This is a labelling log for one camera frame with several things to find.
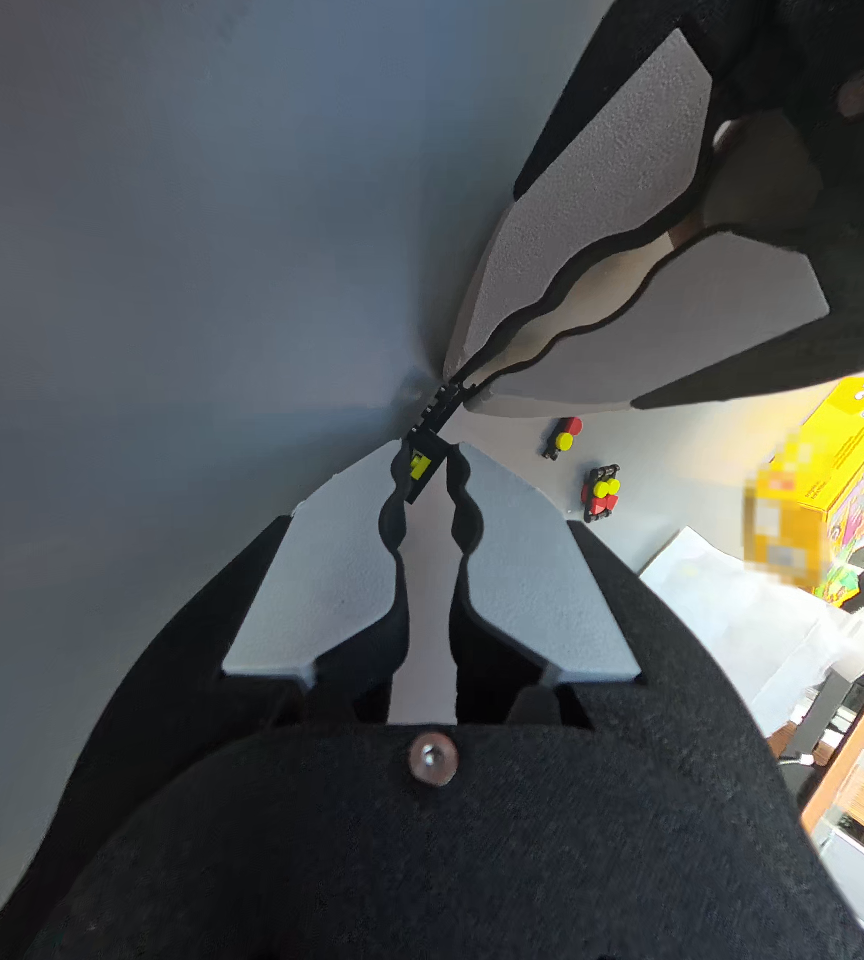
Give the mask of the black lego bracket yellow stud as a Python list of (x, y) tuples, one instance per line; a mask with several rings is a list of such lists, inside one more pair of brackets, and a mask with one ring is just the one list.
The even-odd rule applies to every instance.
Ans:
[(407, 503), (414, 504), (446, 460), (451, 445), (439, 434), (462, 406), (467, 394), (468, 390), (461, 383), (443, 384), (407, 434), (411, 456)]

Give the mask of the black red yellow brick plate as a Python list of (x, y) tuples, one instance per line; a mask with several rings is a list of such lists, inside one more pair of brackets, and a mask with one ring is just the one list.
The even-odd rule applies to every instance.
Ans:
[(619, 500), (621, 467), (617, 463), (591, 468), (585, 475), (582, 491), (583, 522), (593, 523), (610, 518)]

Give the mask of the torn printed white paper bag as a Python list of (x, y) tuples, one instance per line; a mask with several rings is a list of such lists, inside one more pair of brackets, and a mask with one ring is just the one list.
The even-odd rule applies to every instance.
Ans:
[(686, 527), (641, 573), (698, 638), (768, 738), (829, 671), (864, 675), (864, 606), (850, 613), (754, 570)]

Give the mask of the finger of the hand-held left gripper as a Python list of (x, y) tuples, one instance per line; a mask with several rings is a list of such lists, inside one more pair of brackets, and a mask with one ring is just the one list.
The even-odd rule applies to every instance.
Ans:
[(626, 409), (829, 311), (802, 253), (728, 230), (677, 249), (662, 236), (592, 267), (527, 322), (465, 406), (504, 418)]
[(502, 213), (464, 296), (445, 381), (485, 366), (591, 266), (667, 229), (708, 154), (712, 94), (699, 52), (672, 29)]

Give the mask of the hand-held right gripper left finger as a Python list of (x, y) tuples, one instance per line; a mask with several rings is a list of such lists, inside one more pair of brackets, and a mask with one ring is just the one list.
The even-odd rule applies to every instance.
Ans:
[(409, 649), (409, 450), (389, 441), (293, 510), (222, 661), (228, 677), (377, 686)]

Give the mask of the small yellow red lego piece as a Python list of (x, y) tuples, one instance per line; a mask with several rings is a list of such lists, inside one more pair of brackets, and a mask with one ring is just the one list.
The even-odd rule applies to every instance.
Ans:
[(554, 428), (545, 441), (541, 452), (544, 459), (557, 461), (558, 457), (569, 451), (575, 439), (582, 432), (582, 419), (578, 416), (563, 416), (556, 420)]

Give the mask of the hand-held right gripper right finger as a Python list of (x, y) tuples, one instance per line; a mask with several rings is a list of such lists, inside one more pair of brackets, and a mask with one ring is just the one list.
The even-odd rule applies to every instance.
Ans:
[(636, 679), (639, 663), (553, 501), (471, 444), (450, 449), (447, 487), (473, 622), (551, 686)]

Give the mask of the colourful cardboard lego box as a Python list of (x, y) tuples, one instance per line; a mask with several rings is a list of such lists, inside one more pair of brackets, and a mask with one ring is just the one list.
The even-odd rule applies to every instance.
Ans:
[(864, 375), (842, 379), (746, 486), (746, 563), (835, 606), (858, 593)]

